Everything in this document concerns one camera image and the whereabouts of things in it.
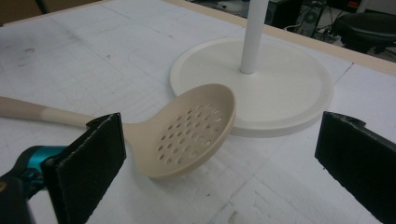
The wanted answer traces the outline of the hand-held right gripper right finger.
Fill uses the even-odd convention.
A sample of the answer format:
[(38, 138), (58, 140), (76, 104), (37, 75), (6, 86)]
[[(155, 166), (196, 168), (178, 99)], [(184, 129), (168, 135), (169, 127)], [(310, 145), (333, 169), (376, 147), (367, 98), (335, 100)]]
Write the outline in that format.
[(396, 224), (396, 144), (346, 115), (324, 112), (315, 158), (382, 224)]

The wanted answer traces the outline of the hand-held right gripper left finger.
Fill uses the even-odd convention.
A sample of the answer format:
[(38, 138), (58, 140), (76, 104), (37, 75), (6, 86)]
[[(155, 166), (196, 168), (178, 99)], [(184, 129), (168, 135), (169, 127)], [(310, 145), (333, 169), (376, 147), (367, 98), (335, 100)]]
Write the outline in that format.
[(85, 224), (126, 159), (119, 113), (87, 126), (70, 146), (40, 163), (59, 224)]

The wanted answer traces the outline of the beige slotted spoon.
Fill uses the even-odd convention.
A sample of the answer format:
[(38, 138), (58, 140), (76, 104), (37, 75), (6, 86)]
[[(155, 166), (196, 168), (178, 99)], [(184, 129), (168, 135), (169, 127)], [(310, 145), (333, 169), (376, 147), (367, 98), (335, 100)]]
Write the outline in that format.
[[(124, 145), (134, 153), (138, 171), (150, 178), (184, 175), (206, 162), (230, 133), (236, 114), (228, 87), (207, 84), (184, 92), (152, 118), (138, 123), (121, 119)], [(88, 129), (92, 117), (0, 96), (0, 117), (41, 120)], [(33, 146), (22, 152), (5, 179), (45, 182), (40, 163), (68, 146)]]

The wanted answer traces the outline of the white round stand with pole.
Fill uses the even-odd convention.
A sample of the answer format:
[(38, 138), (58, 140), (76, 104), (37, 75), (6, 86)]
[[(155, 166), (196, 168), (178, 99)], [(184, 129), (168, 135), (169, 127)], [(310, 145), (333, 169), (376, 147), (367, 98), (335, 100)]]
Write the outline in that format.
[(262, 38), (269, 0), (250, 0), (243, 37), (211, 40), (185, 51), (170, 70), (174, 94), (223, 84), (233, 90), (233, 135), (276, 137), (315, 123), (333, 94), (332, 77), (318, 60)]

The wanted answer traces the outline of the black office chair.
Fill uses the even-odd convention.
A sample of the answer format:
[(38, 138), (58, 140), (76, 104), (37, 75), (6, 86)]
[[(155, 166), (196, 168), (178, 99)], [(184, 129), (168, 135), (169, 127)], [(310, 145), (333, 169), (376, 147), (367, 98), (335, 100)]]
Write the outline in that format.
[(375, 54), (396, 47), (396, 16), (381, 13), (353, 13), (337, 18), (332, 32), (341, 37), (347, 49)]

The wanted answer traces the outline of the black computer case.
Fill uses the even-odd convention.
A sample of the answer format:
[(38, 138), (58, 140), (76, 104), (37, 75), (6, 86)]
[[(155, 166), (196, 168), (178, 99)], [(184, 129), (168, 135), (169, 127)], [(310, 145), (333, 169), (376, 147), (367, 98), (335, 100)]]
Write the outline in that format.
[(327, 0), (269, 0), (265, 23), (312, 37)]

